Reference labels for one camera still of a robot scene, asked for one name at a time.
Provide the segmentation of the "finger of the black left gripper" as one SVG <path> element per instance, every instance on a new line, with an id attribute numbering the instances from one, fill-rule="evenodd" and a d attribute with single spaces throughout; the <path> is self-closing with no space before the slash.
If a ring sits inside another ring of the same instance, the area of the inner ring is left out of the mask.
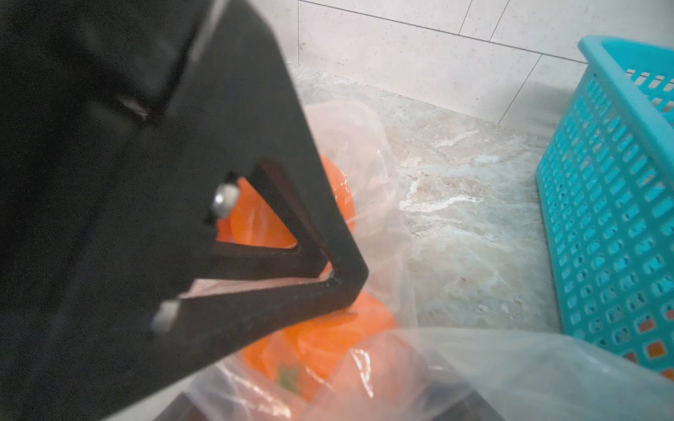
<path id="1" fill-rule="evenodd" d="M 296 247 L 216 240 L 242 177 Z M 103 419 L 368 273 L 250 3 L 1 4 L 2 419 Z"/>

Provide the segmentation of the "orange fruit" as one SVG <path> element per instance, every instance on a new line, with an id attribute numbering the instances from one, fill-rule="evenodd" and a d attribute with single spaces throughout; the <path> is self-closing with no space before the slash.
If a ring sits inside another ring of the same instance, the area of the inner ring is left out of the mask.
<path id="1" fill-rule="evenodd" d="M 333 201 L 338 205 L 349 231 L 356 231 L 356 203 L 347 176 L 326 156 L 321 156 Z M 255 187 L 242 177 L 238 181 L 240 198 L 232 213 L 216 223 L 216 240 L 248 247 L 292 249 L 298 241 L 286 224 L 292 208 L 276 209 Z"/>
<path id="2" fill-rule="evenodd" d="M 382 333 L 347 352 L 303 420 L 416 420 L 430 385 L 426 361 L 405 339 Z"/>
<path id="3" fill-rule="evenodd" d="M 312 400 L 349 349 L 397 327 L 389 309 L 363 292 L 348 308 L 272 333 L 239 356 L 283 389 Z"/>

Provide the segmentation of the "clear zip-top bag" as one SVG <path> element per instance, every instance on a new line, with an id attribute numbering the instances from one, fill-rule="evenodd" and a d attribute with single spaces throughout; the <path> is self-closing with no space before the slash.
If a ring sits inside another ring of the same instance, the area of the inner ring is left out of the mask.
<path id="1" fill-rule="evenodd" d="M 308 105 L 305 115 L 321 156 L 347 176 L 353 193 L 353 234 L 370 267 L 361 293 L 377 298 L 398 322 L 370 338 L 394 333 L 426 361 L 430 385 L 416 420 L 672 419 L 671 382 L 586 342 L 557 333 L 420 328 L 404 261 L 412 238 L 379 117 L 353 101 Z M 238 352 L 116 419 L 303 420 L 312 400 L 249 368 Z"/>

